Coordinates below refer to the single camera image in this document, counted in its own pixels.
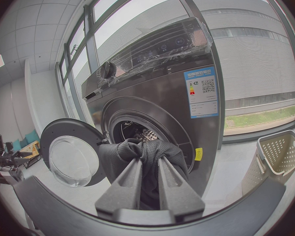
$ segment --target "white wall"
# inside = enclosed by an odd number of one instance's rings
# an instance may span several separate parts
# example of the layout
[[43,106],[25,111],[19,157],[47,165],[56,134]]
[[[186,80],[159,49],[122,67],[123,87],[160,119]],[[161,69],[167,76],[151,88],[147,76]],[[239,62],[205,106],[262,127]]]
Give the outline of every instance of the white wall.
[[54,70],[32,74],[25,60],[25,89],[30,113],[39,137],[53,120],[66,118]]
[[35,129],[27,103],[25,79],[20,78],[12,81],[11,88],[16,121],[22,137],[25,138],[26,134],[31,133]]
[[0,135],[4,142],[20,141],[34,130],[27,104],[24,78],[0,88]]

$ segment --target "gray floor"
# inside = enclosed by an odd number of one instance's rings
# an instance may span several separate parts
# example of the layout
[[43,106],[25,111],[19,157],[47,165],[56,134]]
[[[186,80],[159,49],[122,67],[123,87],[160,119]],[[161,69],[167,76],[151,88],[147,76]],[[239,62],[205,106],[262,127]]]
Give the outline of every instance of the gray floor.
[[[248,170],[254,153],[256,151],[256,141],[241,144],[223,145],[220,151],[217,151],[216,159],[213,165],[212,173],[207,188],[202,196],[205,202],[204,216],[212,214],[242,197],[241,181]],[[97,185],[91,187],[71,188],[66,187],[56,181],[51,172],[48,171],[43,160],[31,166],[29,169],[23,169],[24,177],[31,175],[37,176],[52,192],[67,201],[71,205],[96,215],[94,207],[95,201],[108,189],[109,181],[105,178]],[[260,229],[258,235],[263,235],[290,204],[295,196],[295,172],[286,183],[287,191],[279,203],[278,208],[272,214],[268,222]],[[1,185],[0,193],[6,201],[11,213],[26,226],[26,217],[24,210],[19,203],[12,186]]]

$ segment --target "ceiling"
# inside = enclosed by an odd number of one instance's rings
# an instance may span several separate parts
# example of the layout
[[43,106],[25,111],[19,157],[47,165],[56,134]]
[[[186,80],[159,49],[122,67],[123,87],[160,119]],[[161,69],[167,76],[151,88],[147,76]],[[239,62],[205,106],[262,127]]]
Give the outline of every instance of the ceiling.
[[67,24],[81,0],[15,0],[0,21],[0,87],[32,73],[55,68]]

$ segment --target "teal cushion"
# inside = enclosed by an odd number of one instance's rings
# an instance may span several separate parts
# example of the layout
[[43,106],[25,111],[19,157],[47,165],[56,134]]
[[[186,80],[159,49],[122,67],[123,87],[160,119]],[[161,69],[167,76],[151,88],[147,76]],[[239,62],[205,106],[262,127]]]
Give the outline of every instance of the teal cushion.
[[37,140],[37,133],[35,130],[33,130],[31,133],[25,135],[25,138],[27,140],[27,144],[31,144],[32,142],[35,142]]
[[36,140],[39,141],[39,143],[40,143],[40,138],[37,133],[35,133],[35,137],[36,137]]
[[17,139],[15,142],[13,142],[13,150],[18,151],[21,149],[22,149],[22,147],[21,147],[20,141],[19,141],[19,139]]
[[21,144],[21,148],[24,148],[28,145],[26,138],[24,138],[23,140],[20,141]]

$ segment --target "yellow warning sticker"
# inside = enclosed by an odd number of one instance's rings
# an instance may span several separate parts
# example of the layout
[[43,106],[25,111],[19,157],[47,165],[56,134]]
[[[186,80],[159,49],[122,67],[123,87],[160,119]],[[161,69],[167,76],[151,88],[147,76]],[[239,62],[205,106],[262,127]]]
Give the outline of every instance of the yellow warning sticker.
[[196,158],[194,160],[201,161],[202,154],[203,154],[202,148],[196,148]]

